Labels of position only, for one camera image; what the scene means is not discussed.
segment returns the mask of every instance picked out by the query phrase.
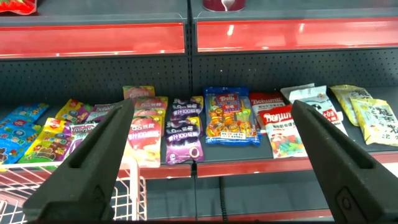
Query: bohumi candy bag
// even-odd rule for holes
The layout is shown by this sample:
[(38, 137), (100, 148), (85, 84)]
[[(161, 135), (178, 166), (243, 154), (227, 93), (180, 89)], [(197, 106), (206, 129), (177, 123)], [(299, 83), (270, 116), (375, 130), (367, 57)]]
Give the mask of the bohumi candy bag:
[(287, 105), (259, 112), (274, 158), (307, 156), (291, 111), (292, 105)]
[(336, 95), (337, 100), (339, 101), (351, 124), (359, 126), (350, 99), (372, 99), (372, 96), (364, 88), (352, 85), (337, 85), (330, 87), (330, 89)]
[(351, 102), (366, 144), (398, 146), (398, 120), (386, 101), (352, 98)]

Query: shelf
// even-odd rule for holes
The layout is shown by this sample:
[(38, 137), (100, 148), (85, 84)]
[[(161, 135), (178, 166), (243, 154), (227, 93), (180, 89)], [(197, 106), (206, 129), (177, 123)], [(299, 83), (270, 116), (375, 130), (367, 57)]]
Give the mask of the shelf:
[[(398, 114), (398, 87), (367, 88), (373, 98), (386, 100), (395, 114)], [(337, 111), (343, 111), (333, 93), (328, 93)], [(398, 147), (381, 144), (365, 145), (359, 127), (353, 126), (344, 114), (344, 127), (348, 136), (370, 153), (382, 164), (398, 162)], [(202, 139), (205, 162), (197, 165), (198, 177), (216, 177), (221, 175), (256, 174), (265, 172), (287, 172), (312, 169), (308, 158), (273, 159), (271, 145), (267, 136), (263, 136), (259, 147), (234, 147), (207, 145)]]
[(238, 12), (191, 4), (199, 53), (398, 45), (397, 0), (251, 0)]
[(43, 0), (0, 15), (0, 58), (182, 54), (184, 0)]
[[(218, 178), (197, 179), (199, 220), (220, 220)], [(312, 170), (224, 177), (229, 221), (275, 221), (330, 217)]]

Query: red shelf edge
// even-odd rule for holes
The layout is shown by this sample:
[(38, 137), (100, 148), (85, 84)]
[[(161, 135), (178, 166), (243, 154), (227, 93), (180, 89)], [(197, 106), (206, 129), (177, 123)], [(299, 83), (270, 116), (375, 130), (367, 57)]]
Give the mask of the red shelf edge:
[[(381, 164), (398, 162), (398, 153), (373, 154)], [(198, 177), (219, 177), (241, 174), (262, 174), (312, 169), (308, 158), (266, 159), (214, 164), (198, 164)]]
[(398, 46), (398, 17), (197, 22), (198, 52)]
[[(331, 217), (329, 209), (303, 210), (294, 212), (272, 212), (247, 215), (228, 215), (228, 221), (277, 221), (277, 220), (298, 220), (305, 218)], [(223, 217), (199, 217), (198, 221), (223, 221)]]

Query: candy bag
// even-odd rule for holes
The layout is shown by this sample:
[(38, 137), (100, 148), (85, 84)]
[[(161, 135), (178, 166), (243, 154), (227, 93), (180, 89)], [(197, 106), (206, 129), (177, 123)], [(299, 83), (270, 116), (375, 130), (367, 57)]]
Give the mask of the candy bag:
[(57, 113), (55, 119), (70, 121), (80, 124), (86, 121), (93, 107), (77, 100), (70, 99), (65, 106)]
[(49, 108), (45, 103), (34, 103), (31, 105), (18, 106), (7, 117), (12, 116), (30, 123), (38, 120), (38, 118)]
[(135, 109), (163, 109), (167, 110), (169, 98), (166, 96), (138, 97)]
[(259, 112), (274, 158), (307, 156), (291, 111), (292, 105), (287, 105)]
[(0, 164), (16, 163), (38, 136), (39, 125), (8, 117), (0, 129)]
[(326, 86), (294, 90), (290, 93), (289, 101), (294, 103), (295, 100), (300, 100), (311, 105), (328, 121), (332, 122), (340, 131), (347, 135), (347, 131), (341, 122), (343, 120), (342, 116), (338, 115), (335, 107), (326, 95)]
[(200, 144), (199, 117), (187, 118), (189, 122), (169, 121), (166, 126), (166, 164), (173, 165), (189, 159), (204, 161)]
[(349, 121), (353, 125), (359, 126), (350, 98), (372, 99), (372, 96), (364, 88), (351, 85), (337, 85), (330, 87), (330, 89), (336, 95)]
[(153, 86), (124, 86), (123, 96), (124, 99), (133, 99), (132, 102), (135, 103), (137, 97), (155, 96), (155, 88)]
[(105, 116), (116, 106), (116, 103), (105, 104), (105, 105), (94, 105), (94, 111), (92, 111), (85, 122), (100, 122)]
[(140, 168), (160, 167), (161, 116), (136, 116), (131, 121), (124, 156), (132, 156)]
[(260, 145), (248, 96), (245, 87), (205, 88), (207, 144)]
[(398, 120), (386, 101), (351, 98), (351, 102), (366, 144), (398, 146)]
[(74, 150), (80, 145), (80, 143), (87, 137), (89, 133), (94, 130), (97, 126), (96, 123), (90, 124), (69, 124), (70, 132), (72, 134), (72, 143), (65, 155), (65, 158), (68, 157)]
[(174, 99), (172, 103), (171, 121), (197, 117), (203, 110), (203, 97), (193, 96), (189, 100)]
[(259, 124), (260, 133), (266, 134), (266, 126), (262, 122), (259, 112), (270, 110), (278, 106), (285, 106), (282, 95), (280, 93), (250, 93), (249, 98), (253, 112)]
[(0, 12), (29, 15), (36, 12), (37, 0), (0, 0)]
[(42, 132), (19, 163), (63, 161), (73, 140), (69, 122), (47, 118)]

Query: white wire rack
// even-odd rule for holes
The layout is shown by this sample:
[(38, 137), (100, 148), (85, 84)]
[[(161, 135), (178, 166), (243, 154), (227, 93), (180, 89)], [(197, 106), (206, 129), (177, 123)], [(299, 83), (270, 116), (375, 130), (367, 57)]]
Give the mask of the white wire rack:
[[(25, 223), (23, 203), (62, 162), (0, 166), (0, 223)], [(114, 220), (147, 220), (146, 182), (137, 162), (123, 158), (113, 191)]]

